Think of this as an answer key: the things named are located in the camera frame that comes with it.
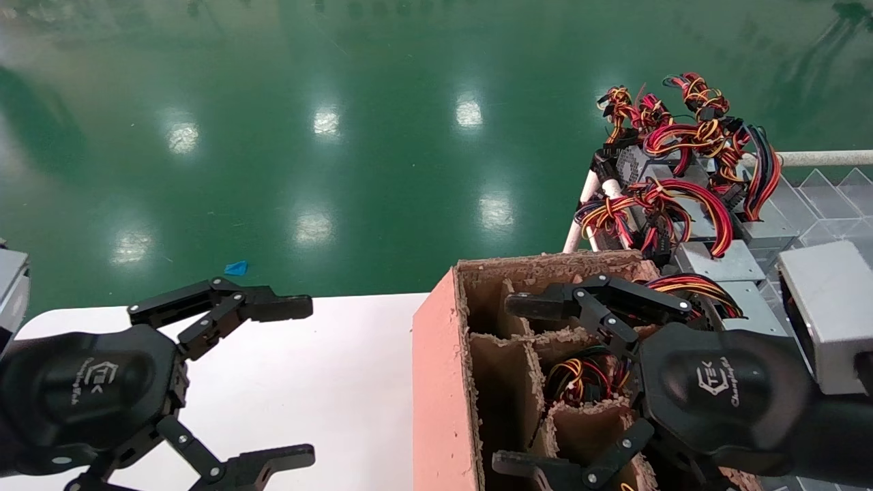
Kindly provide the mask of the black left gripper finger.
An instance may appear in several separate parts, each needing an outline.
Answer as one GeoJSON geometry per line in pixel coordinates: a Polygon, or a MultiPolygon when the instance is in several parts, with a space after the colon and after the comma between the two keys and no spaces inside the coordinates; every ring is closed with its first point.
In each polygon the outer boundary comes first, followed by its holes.
{"type": "Polygon", "coordinates": [[[270,323],[314,314],[309,295],[276,295],[270,286],[240,286],[222,277],[161,293],[128,308],[133,325],[161,329],[177,321],[194,322],[178,335],[184,359],[199,360],[246,321],[270,323]]]}

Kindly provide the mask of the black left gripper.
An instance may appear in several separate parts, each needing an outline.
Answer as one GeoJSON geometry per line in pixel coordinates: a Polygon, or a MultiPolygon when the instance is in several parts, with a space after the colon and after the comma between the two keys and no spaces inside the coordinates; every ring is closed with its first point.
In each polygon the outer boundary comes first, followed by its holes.
{"type": "Polygon", "coordinates": [[[155,329],[69,332],[16,340],[2,355],[2,476],[55,475],[89,466],[68,490],[109,483],[161,441],[198,473],[192,490],[262,490],[275,473],[315,463],[310,444],[218,457],[176,416],[188,367],[155,329]]]}

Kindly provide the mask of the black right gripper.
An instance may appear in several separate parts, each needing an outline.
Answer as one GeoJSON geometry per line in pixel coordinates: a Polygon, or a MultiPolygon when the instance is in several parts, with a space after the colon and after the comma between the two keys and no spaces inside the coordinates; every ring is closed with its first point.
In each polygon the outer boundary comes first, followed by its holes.
{"type": "MultiPolygon", "coordinates": [[[[658,325],[638,351],[642,413],[687,460],[757,475],[794,465],[789,443],[817,391],[795,341],[747,330],[696,331],[692,305],[614,276],[511,293],[505,311],[524,319],[576,320],[615,357],[635,359],[637,326],[658,325]]],[[[655,434],[639,419],[588,466],[499,450],[492,469],[540,490],[608,490],[655,434]]]]}

